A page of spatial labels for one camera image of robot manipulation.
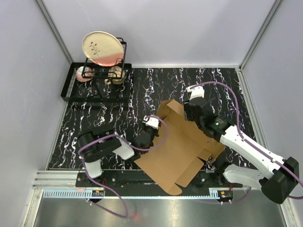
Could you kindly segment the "brown cardboard box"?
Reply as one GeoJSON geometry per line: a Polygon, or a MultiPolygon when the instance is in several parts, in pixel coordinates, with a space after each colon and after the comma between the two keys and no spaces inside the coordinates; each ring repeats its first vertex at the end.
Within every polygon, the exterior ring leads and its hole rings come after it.
{"type": "Polygon", "coordinates": [[[182,104],[174,99],[162,101],[157,116],[165,122],[153,140],[157,148],[135,163],[166,193],[179,195],[204,162],[216,159],[225,146],[186,121],[182,104]]]}

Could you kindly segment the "beige ceramic cup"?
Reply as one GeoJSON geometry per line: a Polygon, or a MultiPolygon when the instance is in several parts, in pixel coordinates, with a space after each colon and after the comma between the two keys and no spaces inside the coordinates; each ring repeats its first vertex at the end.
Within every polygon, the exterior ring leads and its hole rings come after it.
{"type": "Polygon", "coordinates": [[[105,79],[106,85],[120,85],[125,81],[125,71],[119,66],[112,67],[108,72],[108,79],[105,79]]]}

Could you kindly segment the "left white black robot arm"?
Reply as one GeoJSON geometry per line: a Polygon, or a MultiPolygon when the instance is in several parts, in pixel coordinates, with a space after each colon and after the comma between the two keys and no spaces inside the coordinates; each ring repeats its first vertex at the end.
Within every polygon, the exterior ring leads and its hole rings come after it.
{"type": "Polygon", "coordinates": [[[80,158],[88,171],[86,182],[91,187],[98,187],[102,183],[101,159],[103,157],[114,153],[123,160],[135,161],[154,146],[155,137],[158,137],[158,130],[150,126],[145,126],[144,130],[131,142],[124,141],[109,126],[98,126],[81,132],[77,143],[80,158]]]}

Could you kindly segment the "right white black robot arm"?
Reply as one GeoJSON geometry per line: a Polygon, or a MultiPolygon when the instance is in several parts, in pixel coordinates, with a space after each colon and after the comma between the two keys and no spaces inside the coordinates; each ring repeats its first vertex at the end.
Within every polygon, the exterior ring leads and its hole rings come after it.
{"type": "Polygon", "coordinates": [[[258,189],[272,202],[282,204],[299,183],[299,163],[293,157],[287,159],[274,154],[238,130],[225,117],[215,115],[210,104],[202,97],[183,103],[185,119],[195,122],[207,137],[235,150],[255,169],[224,165],[215,175],[219,187],[239,183],[258,189]]]}

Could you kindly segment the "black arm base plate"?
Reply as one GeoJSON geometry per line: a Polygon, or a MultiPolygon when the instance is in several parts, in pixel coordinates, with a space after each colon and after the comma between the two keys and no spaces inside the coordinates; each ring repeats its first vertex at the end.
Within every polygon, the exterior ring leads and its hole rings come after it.
{"type": "MultiPolygon", "coordinates": [[[[142,170],[105,170],[102,175],[94,179],[96,182],[109,186],[111,188],[140,184],[156,184],[142,170]]],[[[97,187],[86,175],[85,172],[79,171],[76,176],[75,185],[78,187],[97,187]]],[[[200,170],[190,181],[189,186],[202,188],[241,188],[243,185],[239,183],[229,183],[222,175],[217,174],[214,170],[200,170]]]]}

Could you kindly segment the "right small control box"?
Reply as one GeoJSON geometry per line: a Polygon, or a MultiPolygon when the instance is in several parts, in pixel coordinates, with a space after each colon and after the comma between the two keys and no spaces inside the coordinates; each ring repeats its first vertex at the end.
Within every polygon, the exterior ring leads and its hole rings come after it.
{"type": "Polygon", "coordinates": [[[233,199],[233,191],[220,191],[220,198],[223,200],[232,200],[233,199]]]}

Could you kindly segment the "cream pink floral plate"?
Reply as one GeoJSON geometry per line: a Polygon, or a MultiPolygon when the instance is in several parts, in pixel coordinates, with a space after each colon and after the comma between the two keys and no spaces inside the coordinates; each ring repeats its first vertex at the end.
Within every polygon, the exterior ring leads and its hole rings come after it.
{"type": "Polygon", "coordinates": [[[107,32],[94,31],[87,34],[81,46],[85,56],[99,66],[115,66],[124,58],[121,42],[107,32]]]}

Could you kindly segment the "small control box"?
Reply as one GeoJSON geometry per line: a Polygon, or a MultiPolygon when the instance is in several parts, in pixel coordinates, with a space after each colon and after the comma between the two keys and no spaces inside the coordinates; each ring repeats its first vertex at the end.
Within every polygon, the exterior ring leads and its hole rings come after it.
{"type": "Polygon", "coordinates": [[[104,197],[105,191],[104,190],[92,190],[91,196],[93,198],[101,199],[104,197]]]}
{"type": "Polygon", "coordinates": [[[220,191],[220,198],[223,200],[232,200],[233,199],[233,191],[220,191]]]}

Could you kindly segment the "left small control box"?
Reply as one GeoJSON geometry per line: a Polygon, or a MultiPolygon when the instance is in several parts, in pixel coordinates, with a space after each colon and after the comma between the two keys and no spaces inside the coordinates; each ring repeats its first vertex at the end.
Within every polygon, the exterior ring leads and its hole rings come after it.
{"type": "Polygon", "coordinates": [[[104,197],[105,191],[104,190],[92,190],[91,196],[93,198],[101,199],[104,197]]]}

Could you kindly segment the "pink white ceramic cup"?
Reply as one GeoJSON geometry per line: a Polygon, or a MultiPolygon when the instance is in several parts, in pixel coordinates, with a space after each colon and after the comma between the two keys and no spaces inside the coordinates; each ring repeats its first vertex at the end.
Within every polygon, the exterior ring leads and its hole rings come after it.
{"type": "Polygon", "coordinates": [[[76,79],[79,82],[88,82],[94,77],[93,69],[90,67],[79,67],[76,71],[76,79]]]}

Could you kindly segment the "slotted aluminium rail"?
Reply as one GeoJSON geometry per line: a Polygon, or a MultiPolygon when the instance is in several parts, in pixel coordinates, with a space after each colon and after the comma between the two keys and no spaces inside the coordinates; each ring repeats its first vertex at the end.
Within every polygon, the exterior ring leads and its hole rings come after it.
{"type": "MultiPolygon", "coordinates": [[[[44,189],[44,198],[64,198],[64,199],[96,199],[91,196],[92,189],[84,189],[78,191],[76,189],[44,189]]],[[[207,195],[198,196],[121,196],[122,199],[167,199],[167,200],[186,200],[186,199],[202,199],[202,200],[218,200],[220,197],[217,190],[210,190],[207,195]]],[[[118,199],[115,195],[106,195],[102,199],[118,199]]]]}

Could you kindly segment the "black marble pattern mat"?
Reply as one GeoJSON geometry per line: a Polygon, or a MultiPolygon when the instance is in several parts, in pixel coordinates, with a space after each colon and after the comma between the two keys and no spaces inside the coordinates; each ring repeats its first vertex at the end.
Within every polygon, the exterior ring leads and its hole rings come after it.
{"type": "Polygon", "coordinates": [[[213,111],[240,121],[241,130],[259,140],[238,69],[136,68],[131,75],[131,95],[126,104],[69,103],[66,106],[47,169],[81,169],[77,136],[82,130],[111,124],[130,140],[142,130],[143,117],[156,113],[162,101],[181,102],[187,98],[187,86],[208,81],[212,84],[205,86],[205,97],[213,111]]]}

